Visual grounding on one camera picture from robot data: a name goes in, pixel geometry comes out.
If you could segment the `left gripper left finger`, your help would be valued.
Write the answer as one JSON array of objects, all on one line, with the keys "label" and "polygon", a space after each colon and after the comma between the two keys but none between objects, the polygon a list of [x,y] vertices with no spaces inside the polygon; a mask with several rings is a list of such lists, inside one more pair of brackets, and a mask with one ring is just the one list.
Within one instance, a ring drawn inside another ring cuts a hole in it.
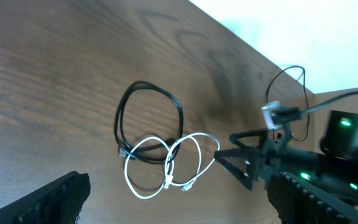
[{"label": "left gripper left finger", "polygon": [[90,191],[87,173],[69,172],[0,208],[0,224],[76,224]]}]

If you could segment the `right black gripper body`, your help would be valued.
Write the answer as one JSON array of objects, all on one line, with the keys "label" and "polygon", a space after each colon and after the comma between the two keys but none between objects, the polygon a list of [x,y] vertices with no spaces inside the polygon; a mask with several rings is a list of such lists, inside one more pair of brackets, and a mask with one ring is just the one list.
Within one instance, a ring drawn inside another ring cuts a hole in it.
[{"label": "right black gripper body", "polygon": [[260,164],[256,180],[269,182],[273,175],[289,172],[315,186],[324,184],[321,171],[321,159],[324,158],[322,154],[289,146],[292,132],[288,124],[283,126],[284,133],[277,141],[269,137],[269,132],[269,129],[257,131]]}]

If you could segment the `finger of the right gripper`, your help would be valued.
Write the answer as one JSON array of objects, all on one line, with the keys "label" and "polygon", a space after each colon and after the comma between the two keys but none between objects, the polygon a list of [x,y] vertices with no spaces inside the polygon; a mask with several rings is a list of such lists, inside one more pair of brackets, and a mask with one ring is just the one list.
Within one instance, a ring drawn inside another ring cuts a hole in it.
[{"label": "finger of the right gripper", "polygon": [[241,139],[250,139],[253,137],[258,137],[257,147],[263,147],[265,142],[268,139],[268,129],[256,129],[251,131],[243,131],[239,133],[232,133],[229,135],[229,140],[236,146],[239,147],[249,147],[248,144],[242,142]]},{"label": "finger of the right gripper", "polygon": [[227,169],[246,189],[252,190],[259,176],[260,154],[255,147],[215,151],[215,161]]}]

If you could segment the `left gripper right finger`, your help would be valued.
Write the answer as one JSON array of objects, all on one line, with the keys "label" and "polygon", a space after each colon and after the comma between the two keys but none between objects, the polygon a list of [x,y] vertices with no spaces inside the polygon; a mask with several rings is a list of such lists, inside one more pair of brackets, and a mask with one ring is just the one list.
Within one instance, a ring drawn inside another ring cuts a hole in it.
[{"label": "left gripper right finger", "polygon": [[357,209],[291,173],[273,175],[267,195],[282,223],[358,224]]}]

